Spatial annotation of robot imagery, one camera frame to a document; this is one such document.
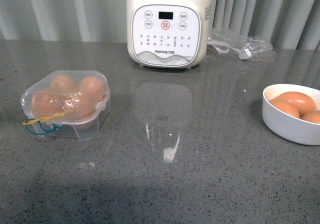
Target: digital display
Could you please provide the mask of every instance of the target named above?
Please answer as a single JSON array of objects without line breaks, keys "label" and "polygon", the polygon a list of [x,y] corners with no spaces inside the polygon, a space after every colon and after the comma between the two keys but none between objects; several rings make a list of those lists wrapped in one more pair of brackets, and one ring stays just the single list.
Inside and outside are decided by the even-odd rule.
[{"label": "digital display", "polygon": [[173,12],[159,11],[159,19],[172,20],[173,18],[174,18],[174,13]]}]

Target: button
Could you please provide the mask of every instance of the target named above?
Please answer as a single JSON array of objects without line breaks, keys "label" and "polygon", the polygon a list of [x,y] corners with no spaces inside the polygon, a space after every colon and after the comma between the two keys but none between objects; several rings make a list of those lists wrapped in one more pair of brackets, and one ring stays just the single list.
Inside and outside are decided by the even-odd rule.
[{"label": "button", "polygon": [[185,12],[181,12],[180,15],[179,15],[179,18],[180,18],[181,21],[185,21],[185,20],[187,20],[188,15]]},{"label": "button", "polygon": [[147,10],[145,13],[144,13],[144,16],[145,18],[147,19],[151,19],[152,18],[152,12],[150,10]]},{"label": "button", "polygon": [[146,28],[152,28],[152,21],[147,20],[147,21],[144,23],[144,25],[145,25]]},{"label": "button", "polygon": [[179,24],[179,29],[180,30],[185,30],[187,28],[187,23],[185,23],[185,22],[180,22],[180,24]]},{"label": "button", "polygon": [[161,27],[163,30],[168,30],[170,28],[170,22],[164,20],[162,23],[161,23]]}]

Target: joyoung logo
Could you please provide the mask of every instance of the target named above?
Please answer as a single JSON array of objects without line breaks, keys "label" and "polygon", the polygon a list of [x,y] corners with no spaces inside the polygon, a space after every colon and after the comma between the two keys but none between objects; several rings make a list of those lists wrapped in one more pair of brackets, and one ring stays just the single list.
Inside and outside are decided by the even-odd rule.
[{"label": "joyoung logo", "polygon": [[155,50],[154,53],[175,54],[174,50]]}]

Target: white appliance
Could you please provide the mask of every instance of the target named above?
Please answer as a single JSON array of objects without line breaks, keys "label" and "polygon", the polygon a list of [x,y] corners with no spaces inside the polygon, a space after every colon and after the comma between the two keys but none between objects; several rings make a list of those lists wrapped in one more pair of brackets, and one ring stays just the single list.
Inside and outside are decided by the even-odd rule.
[{"label": "white appliance", "polygon": [[143,66],[190,68],[205,56],[212,0],[126,0],[127,48]]}]

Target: blue string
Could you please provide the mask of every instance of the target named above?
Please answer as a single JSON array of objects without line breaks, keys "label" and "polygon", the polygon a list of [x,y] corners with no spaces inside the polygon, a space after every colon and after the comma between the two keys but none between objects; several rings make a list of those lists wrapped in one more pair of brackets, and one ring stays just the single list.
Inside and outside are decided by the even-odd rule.
[{"label": "blue string", "polygon": [[[28,122],[31,121],[31,120],[35,120],[35,119],[30,118],[30,119],[26,120],[25,123],[28,123]],[[28,132],[30,132],[31,134],[34,134],[34,135],[46,135],[46,134],[52,133],[52,132],[60,129],[60,127],[61,127],[61,126],[56,125],[56,126],[54,126],[52,129],[47,130],[47,129],[45,129],[45,128],[42,126],[42,124],[41,124],[40,121],[38,121],[38,124],[39,124],[39,127],[44,131],[44,133],[37,133],[37,132],[32,131],[32,130],[30,130],[30,128],[28,127],[28,125],[25,125],[25,128],[26,128],[26,130],[27,130]]]}]

